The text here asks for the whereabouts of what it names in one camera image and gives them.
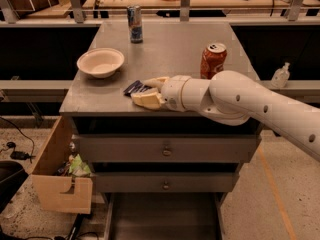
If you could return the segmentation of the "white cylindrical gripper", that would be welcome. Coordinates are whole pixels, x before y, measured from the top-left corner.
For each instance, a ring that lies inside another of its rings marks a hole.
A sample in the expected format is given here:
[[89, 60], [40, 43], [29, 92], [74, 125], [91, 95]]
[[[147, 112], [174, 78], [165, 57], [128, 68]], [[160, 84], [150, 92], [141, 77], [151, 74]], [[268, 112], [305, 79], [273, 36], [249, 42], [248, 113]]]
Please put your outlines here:
[[169, 79], [162, 76], [143, 80], [142, 83], [151, 89], [133, 93], [131, 99], [134, 104], [151, 110], [160, 110], [165, 104], [169, 110], [184, 112], [182, 91], [189, 79], [190, 76], [177, 75]]

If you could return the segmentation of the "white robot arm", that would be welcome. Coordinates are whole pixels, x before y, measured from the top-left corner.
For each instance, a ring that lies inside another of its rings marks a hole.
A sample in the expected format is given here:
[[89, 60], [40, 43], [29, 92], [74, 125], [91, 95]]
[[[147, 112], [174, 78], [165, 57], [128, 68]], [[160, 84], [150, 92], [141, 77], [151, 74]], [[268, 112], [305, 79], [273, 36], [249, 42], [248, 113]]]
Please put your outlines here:
[[236, 71], [212, 79], [160, 77], [144, 82], [134, 104], [151, 110], [194, 111], [225, 125], [254, 118], [316, 160], [320, 160], [320, 109], [273, 92]]

